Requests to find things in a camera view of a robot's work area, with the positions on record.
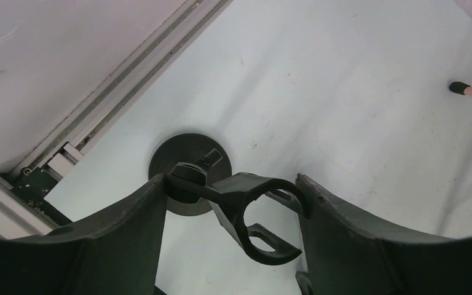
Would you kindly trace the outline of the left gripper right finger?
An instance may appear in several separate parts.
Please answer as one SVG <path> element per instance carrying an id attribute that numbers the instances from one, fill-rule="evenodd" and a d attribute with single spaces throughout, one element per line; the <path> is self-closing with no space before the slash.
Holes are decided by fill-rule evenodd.
<path id="1" fill-rule="evenodd" d="M 472 237 L 403 227 L 361 209 L 307 175 L 300 226 L 313 294 L 472 294 Z"/>

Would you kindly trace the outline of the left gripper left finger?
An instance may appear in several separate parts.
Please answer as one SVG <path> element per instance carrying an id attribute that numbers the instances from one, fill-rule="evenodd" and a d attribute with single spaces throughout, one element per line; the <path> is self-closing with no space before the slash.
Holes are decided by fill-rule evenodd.
<path id="1" fill-rule="evenodd" d="M 47 235 L 0 239 L 0 294 L 160 294 L 164 184 L 157 175 Z"/>

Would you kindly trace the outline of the aluminium front rail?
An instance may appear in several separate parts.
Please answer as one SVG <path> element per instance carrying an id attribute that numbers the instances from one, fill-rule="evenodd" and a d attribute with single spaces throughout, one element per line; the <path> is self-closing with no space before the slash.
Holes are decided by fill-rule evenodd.
<path id="1" fill-rule="evenodd" d="M 69 223 L 46 200 L 48 193 L 228 5 L 186 1 L 23 160 L 0 174 L 0 238 L 42 235 Z"/>

